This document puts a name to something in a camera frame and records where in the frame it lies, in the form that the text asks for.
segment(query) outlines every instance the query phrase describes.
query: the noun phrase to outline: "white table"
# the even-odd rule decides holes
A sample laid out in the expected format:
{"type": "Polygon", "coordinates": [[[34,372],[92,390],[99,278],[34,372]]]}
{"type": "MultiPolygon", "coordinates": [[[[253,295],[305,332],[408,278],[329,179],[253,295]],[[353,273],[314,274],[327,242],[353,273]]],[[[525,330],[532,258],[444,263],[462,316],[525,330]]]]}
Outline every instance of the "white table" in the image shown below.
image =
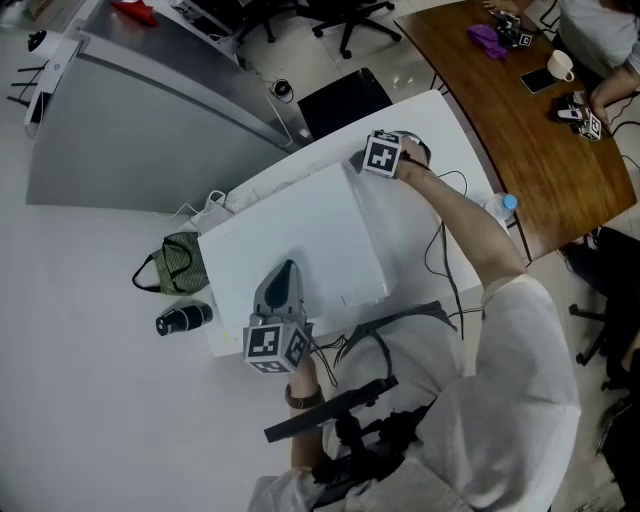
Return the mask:
{"type": "MultiPolygon", "coordinates": [[[[227,207],[234,213],[277,192],[295,181],[337,162],[344,162],[364,147],[366,136],[374,129],[404,130],[418,135],[431,149],[431,167],[436,174],[460,171],[467,180],[467,197],[482,203],[493,191],[464,131],[437,91],[428,91],[376,112],[299,150],[234,189],[227,207]]],[[[400,282],[392,294],[379,304],[354,307],[347,313],[315,321],[314,335],[320,336],[354,327],[358,323],[381,318],[417,304],[432,302],[453,294],[447,279],[433,275],[424,266],[424,252],[435,234],[438,219],[413,190],[395,180],[367,175],[367,193],[380,205],[386,229],[392,234],[392,250],[403,262],[400,282]]],[[[443,178],[464,192],[464,180],[458,174],[443,178]]],[[[448,239],[449,265],[459,291],[477,286],[477,274],[452,237],[448,239]]],[[[429,264],[443,271],[442,245],[434,242],[429,264]]],[[[214,356],[241,352],[238,333],[226,333],[219,321],[203,330],[214,356]]]]}

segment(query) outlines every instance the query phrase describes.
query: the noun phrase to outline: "person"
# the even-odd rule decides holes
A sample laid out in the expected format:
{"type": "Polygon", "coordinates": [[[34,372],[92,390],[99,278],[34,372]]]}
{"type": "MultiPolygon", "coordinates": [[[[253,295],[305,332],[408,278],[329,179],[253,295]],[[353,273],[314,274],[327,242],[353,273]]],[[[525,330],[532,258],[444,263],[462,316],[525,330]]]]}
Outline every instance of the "person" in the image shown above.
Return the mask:
{"type": "MultiPolygon", "coordinates": [[[[489,10],[521,15],[533,0],[483,0],[489,10]]],[[[559,0],[553,44],[568,54],[590,93],[593,113],[609,129],[605,107],[640,87],[637,0],[559,0]]]]}
{"type": "MultiPolygon", "coordinates": [[[[402,145],[418,163],[401,160],[395,186],[411,187],[433,206],[484,287],[476,373],[465,376],[464,341],[437,315],[403,316],[379,327],[399,384],[354,416],[366,427],[391,412],[431,405],[400,466],[381,481],[350,489],[338,508],[314,509],[324,489],[311,470],[327,456],[345,455],[345,448],[335,425],[310,430],[293,438],[289,471],[258,480],[250,512],[541,512],[560,486],[580,405],[553,301],[526,274],[494,218],[426,170],[421,146],[406,137],[402,145]]],[[[387,371],[381,346],[364,337],[340,360],[335,394],[387,371]]],[[[314,402],[321,394],[311,358],[290,375],[287,394],[290,405],[291,397],[314,402]]],[[[291,410],[292,416],[301,412],[291,410]]]]}

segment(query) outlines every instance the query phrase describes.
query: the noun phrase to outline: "wooden desk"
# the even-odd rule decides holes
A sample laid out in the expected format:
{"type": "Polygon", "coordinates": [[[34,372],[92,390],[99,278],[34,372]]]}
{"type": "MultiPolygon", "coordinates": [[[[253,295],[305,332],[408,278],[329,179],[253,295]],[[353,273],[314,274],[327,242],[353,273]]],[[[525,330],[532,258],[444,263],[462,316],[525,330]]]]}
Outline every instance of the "wooden desk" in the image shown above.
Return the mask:
{"type": "Polygon", "coordinates": [[[494,24],[471,0],[396,20],[466,113],[505,190],[518,198],[517,218],[535,259],[613,219],[636,197],[612,137],[589,142],[548,119],[553,98],[582,89],[579,80],[536,95],[520,81],[545,67],[549,40],[534,36],[531,47],[491,60],[467,35],[479,23],[494,24]]]}

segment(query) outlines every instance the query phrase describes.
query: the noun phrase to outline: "white mug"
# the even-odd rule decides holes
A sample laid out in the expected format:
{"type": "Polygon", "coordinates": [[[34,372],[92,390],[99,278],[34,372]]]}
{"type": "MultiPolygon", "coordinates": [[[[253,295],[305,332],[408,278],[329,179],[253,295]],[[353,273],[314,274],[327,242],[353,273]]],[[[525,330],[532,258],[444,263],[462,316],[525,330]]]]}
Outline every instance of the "white mug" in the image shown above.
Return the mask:
{"type": "Polygon", "coordinates": [[[560,50],[554,50],[549,62],[547,62],[547,69],[549,70],[549,73],[558,80],[573,82],[575,76],[573,71],[571,71],[571,68],[573,68],[573,62],[571,62],[569,56],[560,50]]]}

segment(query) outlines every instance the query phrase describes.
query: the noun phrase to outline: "sleeve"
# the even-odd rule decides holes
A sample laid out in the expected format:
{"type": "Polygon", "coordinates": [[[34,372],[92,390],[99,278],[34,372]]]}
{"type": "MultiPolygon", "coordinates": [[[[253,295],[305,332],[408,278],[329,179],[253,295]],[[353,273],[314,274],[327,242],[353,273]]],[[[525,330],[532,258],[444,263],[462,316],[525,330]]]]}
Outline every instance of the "sleeve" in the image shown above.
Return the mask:
{"type": "Polygon", "coordinates": [[[627,64],[633,68],[640,76],[640,41],[636,41],[631,48],[631,53],[627,57],[627,64]]]}
{"type": "Polygon", "coordinates": [[[445,388],[418,426],[423,463],[474,510],[547,510],[580,416],[551,297],[527,275],[491,285],[476,375],[445,388]]]}
{"type": "Polygon", "coordinates": [[[291,469],[280,477],[264,476],[256,482],[248,512],[307,512],[322,489],[304,469],[291,469]]]}

